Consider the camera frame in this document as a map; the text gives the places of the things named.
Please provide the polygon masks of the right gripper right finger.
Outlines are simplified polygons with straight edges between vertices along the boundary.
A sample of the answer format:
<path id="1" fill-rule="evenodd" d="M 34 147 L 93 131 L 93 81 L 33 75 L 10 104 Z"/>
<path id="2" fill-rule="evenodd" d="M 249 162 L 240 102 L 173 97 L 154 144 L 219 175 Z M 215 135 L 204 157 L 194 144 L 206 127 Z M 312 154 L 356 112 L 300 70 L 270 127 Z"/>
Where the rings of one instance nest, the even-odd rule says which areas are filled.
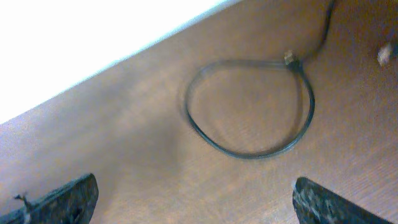
<path id="1" fill-rule="evenodd" d="M 306 177 L 296 180 L 292 204 L 300 224 L 392 224 Z"/>

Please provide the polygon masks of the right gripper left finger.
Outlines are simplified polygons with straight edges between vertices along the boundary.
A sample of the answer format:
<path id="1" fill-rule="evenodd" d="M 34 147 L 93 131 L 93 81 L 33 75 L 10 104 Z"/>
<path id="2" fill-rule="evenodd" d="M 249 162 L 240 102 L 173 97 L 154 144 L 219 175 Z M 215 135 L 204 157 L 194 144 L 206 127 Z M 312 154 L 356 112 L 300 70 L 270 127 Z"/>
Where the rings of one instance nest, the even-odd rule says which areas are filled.
<path id="1" fill-rule="evenodd" d="M 85 174 L 37 200 L 28 200 L 25 193 L 13 196 L 24 205 L 2 215 L 1 224 L 86 224 L 94 214 L 98 197 L 95 175 Z"/>

